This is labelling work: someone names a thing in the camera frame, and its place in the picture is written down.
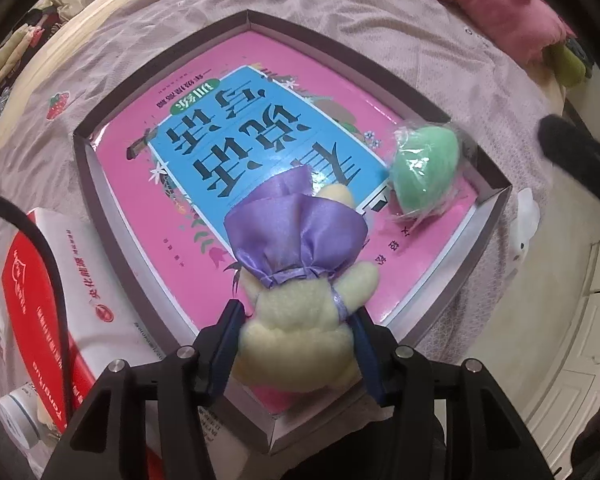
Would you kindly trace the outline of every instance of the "purple ribbon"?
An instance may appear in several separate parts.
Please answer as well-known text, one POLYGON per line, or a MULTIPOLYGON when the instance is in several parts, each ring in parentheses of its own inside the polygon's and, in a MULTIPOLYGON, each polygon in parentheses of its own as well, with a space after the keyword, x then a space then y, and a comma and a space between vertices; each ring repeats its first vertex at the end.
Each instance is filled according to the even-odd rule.
POLYGON ((333 286, 333 283, 331 283, 331 299, 333 300, 333 304, 336 306, 336 310, 338 311, 338 320, 343 323, 347 317, 349 317, 349 310, 347 309, 347 305, 344 304, 342 296, 333 286))
POLYGON ((366 222, 354 209, 312 196, 311 168, 272 176, 224 218, 235 258, 267 288, 332 278, 360 254, 366 222))

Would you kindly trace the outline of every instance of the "green ball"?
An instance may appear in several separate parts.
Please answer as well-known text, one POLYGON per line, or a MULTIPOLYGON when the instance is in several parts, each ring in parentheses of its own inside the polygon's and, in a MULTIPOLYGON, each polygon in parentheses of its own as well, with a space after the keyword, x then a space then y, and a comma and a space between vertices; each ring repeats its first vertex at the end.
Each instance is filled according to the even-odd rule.
POLYGON ((398 139, 391 179, 405 214, 436 206, 456 176, 460 146, 456 134, 424 126, 398 139))

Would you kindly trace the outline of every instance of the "plush bear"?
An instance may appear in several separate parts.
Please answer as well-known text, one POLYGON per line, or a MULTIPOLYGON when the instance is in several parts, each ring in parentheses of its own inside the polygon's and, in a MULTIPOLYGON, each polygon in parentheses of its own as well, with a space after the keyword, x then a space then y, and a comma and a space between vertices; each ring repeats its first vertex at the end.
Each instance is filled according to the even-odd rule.
POLYGON ((310 392, 358 374, 346 319, 375 292, 378 268, 355 262, 367 228, 347 187, 311 193, 310 168, 294 168, 261 184, 225 219, 254 308, 233 370, 243 384, 310 392))

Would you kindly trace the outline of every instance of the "pink book cover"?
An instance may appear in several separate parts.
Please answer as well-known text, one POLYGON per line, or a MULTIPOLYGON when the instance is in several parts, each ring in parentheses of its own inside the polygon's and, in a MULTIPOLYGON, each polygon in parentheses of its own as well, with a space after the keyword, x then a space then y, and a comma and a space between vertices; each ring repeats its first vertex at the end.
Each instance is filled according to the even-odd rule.
MULTIPOLYGON (((122 110, 92 146, 134 237, 197 329, 229 298, 251 305, 226 241, 227 212, 299 164, 315 190, 346 184, 369 225, 360 259, 380 284, 366 308, 383 322, 413 291, 476 200, 463 179, 451 208, 410 232, 387 206, 401 119, 363 88, 293 48, 247 31, 200 54, 122 110)), ((252 391, 271 413, 297 396, 252 391)))

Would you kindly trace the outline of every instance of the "wall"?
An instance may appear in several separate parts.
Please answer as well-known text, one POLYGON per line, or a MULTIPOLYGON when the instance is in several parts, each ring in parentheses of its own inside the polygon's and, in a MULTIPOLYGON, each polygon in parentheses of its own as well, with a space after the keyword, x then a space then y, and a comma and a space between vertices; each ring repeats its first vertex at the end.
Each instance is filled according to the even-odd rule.
POLYGON ((567 98, 591 134, 600 140, 600 70, 597 66, 593 69, 592 78, 571 90, 567 98))

